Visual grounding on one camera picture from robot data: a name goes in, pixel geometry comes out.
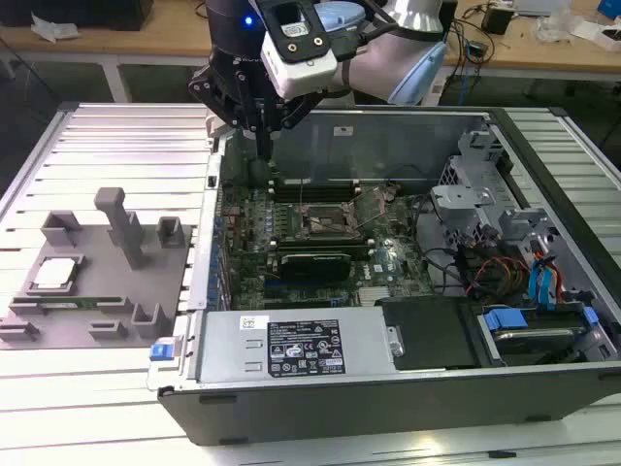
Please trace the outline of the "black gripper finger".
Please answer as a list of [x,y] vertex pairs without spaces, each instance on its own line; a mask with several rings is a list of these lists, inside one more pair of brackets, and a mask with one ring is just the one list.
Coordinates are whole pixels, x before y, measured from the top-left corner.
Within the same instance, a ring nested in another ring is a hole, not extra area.
[[195,73],[188,90],[230,127],[253,136],[256,156],[266,157],[266,129],[245,71],[235,70],[223,79],[214,68],[204,67]]
[[283,129],[296,126],[322,100],[322,94],[313,92],[285,101],[275,93],[264,98],[264,157],[273,152],[273,135]]

